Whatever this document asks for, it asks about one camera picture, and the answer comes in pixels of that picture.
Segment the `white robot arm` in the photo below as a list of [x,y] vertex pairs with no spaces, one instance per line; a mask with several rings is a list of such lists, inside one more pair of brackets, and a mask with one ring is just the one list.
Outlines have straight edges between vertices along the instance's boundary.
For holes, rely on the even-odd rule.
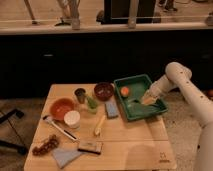
[[165,74],[151,84],[141,98],[143,105],[151,105],[174,88],[178,88],[188,102],[201,126],[193,171],[213,171],[213,101],[192,82],[192,71],[178,62],[165,67]]

